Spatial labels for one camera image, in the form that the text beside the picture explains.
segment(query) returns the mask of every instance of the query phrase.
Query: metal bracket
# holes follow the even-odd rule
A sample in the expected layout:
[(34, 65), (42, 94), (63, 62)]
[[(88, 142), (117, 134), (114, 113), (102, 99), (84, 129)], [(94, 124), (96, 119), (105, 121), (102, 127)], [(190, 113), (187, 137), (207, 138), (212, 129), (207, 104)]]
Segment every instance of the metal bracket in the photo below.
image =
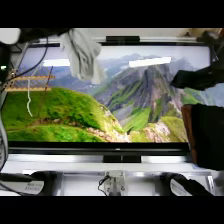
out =
[(125, 172), (124, 171), (108, 171), (106, 172), (110, 179), (104, 183), (104, 190), (109, 196), (125, 196), (126, 184), (125, 184)]

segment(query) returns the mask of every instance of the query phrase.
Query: television screen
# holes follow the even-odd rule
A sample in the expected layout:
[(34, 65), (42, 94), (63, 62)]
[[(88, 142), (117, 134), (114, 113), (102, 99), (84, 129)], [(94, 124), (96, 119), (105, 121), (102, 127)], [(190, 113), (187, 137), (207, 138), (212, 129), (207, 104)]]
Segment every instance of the television screen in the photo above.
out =
[[(44, 50), (28, 48), (19, 71), (35, 65)], [(170, 63), (129, 65), (163, 57)], [(44, 60), (56, 59), (67, 56), (49, 47)], [(99, 85), (71, 76), (68, 64), (42, 66), (36, 79), (14, 81), (2, 110), (9, 141), (187, 142), (181, 106), (223, 104), (219, 86), (204, 92), (170, 86), (178, 70), (209, 66), (206, 46), (102, 46), (98, 61), (107, 74)]]

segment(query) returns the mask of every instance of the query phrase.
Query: sky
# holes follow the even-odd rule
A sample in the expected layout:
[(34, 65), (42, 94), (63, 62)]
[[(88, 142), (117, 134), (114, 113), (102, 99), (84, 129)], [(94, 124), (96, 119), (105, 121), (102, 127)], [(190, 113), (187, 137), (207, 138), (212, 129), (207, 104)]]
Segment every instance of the sky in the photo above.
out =
[[(22, 65), (26, 67), (35, 65), (42, 57), (44, 51), (45, 48), (29, 48), (24, 56)], [(103, 46), (98, 59), (120, 58), (134, 53), (141, 56), (170, 56), (177, 60), (185, 57), (196, 68), (204, 68), (209, 65), (209, 48), (202, 46)], [(48, 48), (45, 56), (45, 60), (66, 58), (68, 58), (66, 52), (59, 47)]]

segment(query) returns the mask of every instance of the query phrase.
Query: white cloth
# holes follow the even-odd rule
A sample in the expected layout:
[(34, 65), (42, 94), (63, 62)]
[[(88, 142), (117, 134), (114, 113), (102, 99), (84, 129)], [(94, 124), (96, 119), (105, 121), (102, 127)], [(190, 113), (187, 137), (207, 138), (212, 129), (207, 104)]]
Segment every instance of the white cloth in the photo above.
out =
[(74, 28), (60, 36), (61, 48), (70, 61), (71, 75), (80, 80), (91, 80), (92, 84), (100, 84), (106, 74), (97, 62), (96, 57), (101, 45), (91, 39), (88, 28)]

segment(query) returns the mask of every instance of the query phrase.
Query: display screen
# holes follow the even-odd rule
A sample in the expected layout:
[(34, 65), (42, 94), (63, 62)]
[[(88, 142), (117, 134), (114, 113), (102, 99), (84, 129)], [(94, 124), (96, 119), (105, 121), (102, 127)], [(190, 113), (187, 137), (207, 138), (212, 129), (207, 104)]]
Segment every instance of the display screen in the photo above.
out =
[[(35, 65), (44, 50), (28, 48), (19, 70)], [(163, 57), (171, 57), (170, 63), (129, 65)], [(55, 59), (67, 56), (59, 47), (49, 47), (44, 60)], [(102, 46), (97, 59), (107, 74), (99, 85), (73, 77), (67, 65), (40, 67), (34, 76), (45, 79), (31, 80), (29, 94), (27, 80), (12, 83), (14, 91), (7, 94), (2, 110), (9, 141), (187, 142), (181, 106), (222, 104), (215, 97), (221, 91), (217, 88), (200, 92), (170, 86), (178, 70), (209, 66), (206, 46)], [(50, 71), (55, 78), (48, 82)]]

